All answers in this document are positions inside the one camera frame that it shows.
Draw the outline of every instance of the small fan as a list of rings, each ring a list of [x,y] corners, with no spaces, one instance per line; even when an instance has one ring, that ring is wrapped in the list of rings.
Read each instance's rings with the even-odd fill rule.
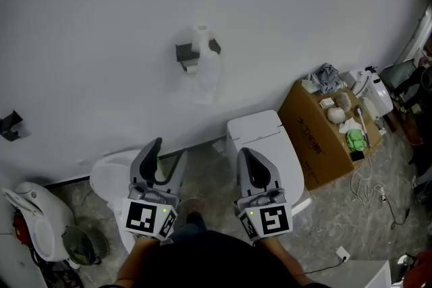
[[[71,261],[79,265],[100,264],[109,253],[107,238],[95,228],[69,226],[63,234],[63,244]]]

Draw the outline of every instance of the black shirt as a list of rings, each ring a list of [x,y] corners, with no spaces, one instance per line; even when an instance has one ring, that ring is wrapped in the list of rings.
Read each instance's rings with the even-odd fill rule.
[[[237,286],[301,287],[273,254],[215,231],[157,249],[134,288]],[[325,288],[318,283],[308,288]]]

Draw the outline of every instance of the marble floor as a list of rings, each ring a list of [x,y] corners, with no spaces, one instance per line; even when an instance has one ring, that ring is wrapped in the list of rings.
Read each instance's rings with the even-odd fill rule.
[[[234,216],[232,202],[238,199],[236,178],[221,149],[222,142],[204,145],[190,151],[181,188],[183,200],[199,198],[204,204],[203,216],[208,228],[244,241],[248,238]],[[355,173],[352,185],[371,175],[369,185],[381,184],[396,218],[401,221],[411,208],[406,223],[391,229],[389,206],[377,196],[366,211],[350,189],[352,175],[310,192],[313,203],[294,216],[294,231],[280,238],[285,248],[304,269],[316,270],[338,263],[335,251],[344,246],[352,259],[394,259],[409,252],[415,254],[428,246],[427,213],[416,205],[411,190],[415,168],[408,165],[411,148],[403,134],[388,133],[383,144]],[[172,162],[163,160],[164,165]],[[79,274],[86,288],[114,282],[118,268],[127,256],[112,211],[90,187],[88,181],[52,188],[51,191],[71,207],[78,225],[92,225],[108,238],[111,251],[101,265],[82,267]],[[325,272],[314,274],[319,280]]]

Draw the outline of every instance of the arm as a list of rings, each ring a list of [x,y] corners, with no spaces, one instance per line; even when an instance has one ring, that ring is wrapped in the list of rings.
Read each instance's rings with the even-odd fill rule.
[[[155,250],[159,247],[159,244],[159,240],[139,237],[136,240],[134,248],[121,266],[115,284],[124,288],[132,288],[140,276],[143,266],[149,261]]]
[[[305,286],[310,283],[315,283],[304,274],[301,265],[293,256],[286,252],[277,238],[270,237],[268,239],[261,239],[256,241],[255,244],[257,247],[263,248],[278,257],[298,284]]]

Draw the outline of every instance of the cardboard box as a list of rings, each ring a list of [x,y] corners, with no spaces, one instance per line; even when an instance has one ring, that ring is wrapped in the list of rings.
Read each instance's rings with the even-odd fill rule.
[[[353,117],[361,123],[358,114],[354,114],[355,106],[360,104],[351,90],[344,89],[324,95],[309,94],[300,81],[294,84],[278,112],[302,166],[304,183],[309,190],[353,172],[383,141],[378,128],[362,107],[371,148],[363,150],[364,160],[352,162],[346,134],[339,133],[337,125],[327,119],[327,110],[319,105],[322,99],[334,99],[340,92],[346,92],[352,104],[351,110],[346,113],[346,119]]]

